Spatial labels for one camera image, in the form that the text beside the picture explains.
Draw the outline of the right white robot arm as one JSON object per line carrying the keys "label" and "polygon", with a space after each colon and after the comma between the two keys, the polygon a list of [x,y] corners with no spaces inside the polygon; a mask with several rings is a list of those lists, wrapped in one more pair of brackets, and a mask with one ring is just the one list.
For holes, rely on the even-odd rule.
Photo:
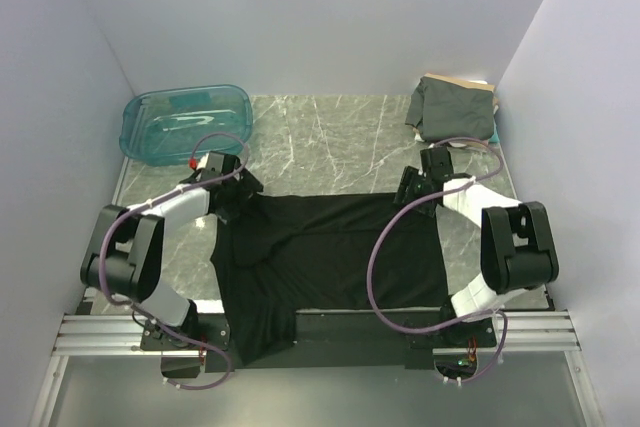
{"label": "right white robot arm", "polygon": [[420,152],[421,167],[404,168],[394,204],[433,217],[442,206],[480,229],[480,273],[443,305],[439,334],[460,346],[474,333],[473,321],[559,275],[548,214],[539,202],[521,202],[456,173],[444,146]]}

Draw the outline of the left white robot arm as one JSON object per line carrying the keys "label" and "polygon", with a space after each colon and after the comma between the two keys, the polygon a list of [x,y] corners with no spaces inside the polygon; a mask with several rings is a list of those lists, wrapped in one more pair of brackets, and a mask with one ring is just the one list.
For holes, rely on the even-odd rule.
{"label": "left white robot arm", "polygon": [[208,215],[229,222],[264,190],[235,155],[210,151],[192,158],[190,168],[186,179],[154,199],[104,207],[80,267],[85,286],[114,305],[133,307],[179,349],[202,334],[195,302],[161,280],[165,237]]}

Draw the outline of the black t-shirt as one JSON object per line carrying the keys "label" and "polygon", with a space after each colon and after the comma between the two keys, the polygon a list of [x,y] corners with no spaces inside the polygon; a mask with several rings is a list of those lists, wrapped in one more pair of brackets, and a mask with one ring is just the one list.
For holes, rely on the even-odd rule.
{"label": "black t-shirt", "polygon": [[218,222],[211,262],[240,352],[289,341],[304,309],[439,307],[448,297],[435,218],[414,210],[389,234],[391,193],[256,195]]}

